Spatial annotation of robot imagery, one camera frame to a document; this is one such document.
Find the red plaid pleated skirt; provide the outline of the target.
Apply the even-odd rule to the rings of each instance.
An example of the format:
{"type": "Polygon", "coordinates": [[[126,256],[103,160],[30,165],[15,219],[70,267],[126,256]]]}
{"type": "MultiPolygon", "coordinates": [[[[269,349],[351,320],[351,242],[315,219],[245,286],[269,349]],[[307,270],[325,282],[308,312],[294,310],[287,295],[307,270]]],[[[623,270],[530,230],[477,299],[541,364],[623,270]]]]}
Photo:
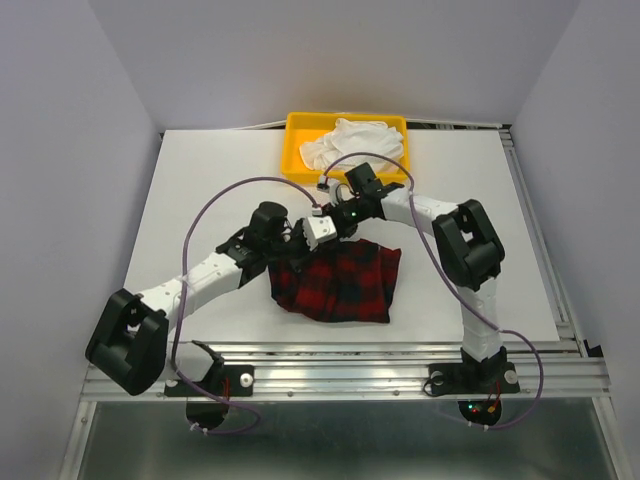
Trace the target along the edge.
{"type": "Polygon", "coordinates": [[[268,266],[271,297],[284,310],[322,323],[390,322],[402,257],[367,240],[340,242],[295,269],[268,266]]]}

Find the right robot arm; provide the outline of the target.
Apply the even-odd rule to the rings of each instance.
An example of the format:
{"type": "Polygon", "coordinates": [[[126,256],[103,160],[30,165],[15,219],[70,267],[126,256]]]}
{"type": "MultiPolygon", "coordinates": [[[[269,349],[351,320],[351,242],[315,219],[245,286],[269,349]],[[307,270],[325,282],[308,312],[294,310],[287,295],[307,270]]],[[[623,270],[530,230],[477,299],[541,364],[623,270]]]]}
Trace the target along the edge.
{"type": "Polygon", "coordinates": [[[352,193],[348,200],[342,198],[338,180],[323,174],[317,183],[317,189],[330,197],[323,211],[338,233],[351,234],[359,223],[373,218],[413,227],[461,305],[461,361],[431,364],[427,394],[474,393],[498,384],[507,361],[495,319],[497,277],[505,249],[482,204],[419,196],[413,184],[383,184],[367,163],[346,172],[345,178],[352,193]]]}

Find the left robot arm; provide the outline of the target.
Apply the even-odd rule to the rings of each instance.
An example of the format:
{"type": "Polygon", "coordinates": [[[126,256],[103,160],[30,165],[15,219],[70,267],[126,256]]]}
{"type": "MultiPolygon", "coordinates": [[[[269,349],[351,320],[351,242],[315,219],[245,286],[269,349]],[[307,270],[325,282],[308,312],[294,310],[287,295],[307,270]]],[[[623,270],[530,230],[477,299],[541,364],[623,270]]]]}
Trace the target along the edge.
{"type": "Polygon", "coordinates": [[[120,289],[106,302],[86,347],[87,360],[128,394],[148,390],[178,345],[169,334],[210,301],[237,290],[279,260],[300,260],[335,237],[331,219],[313,215],[290,226],[282,205],[263,202],[249,225],[187,272],[132,293],[120,289]]]}

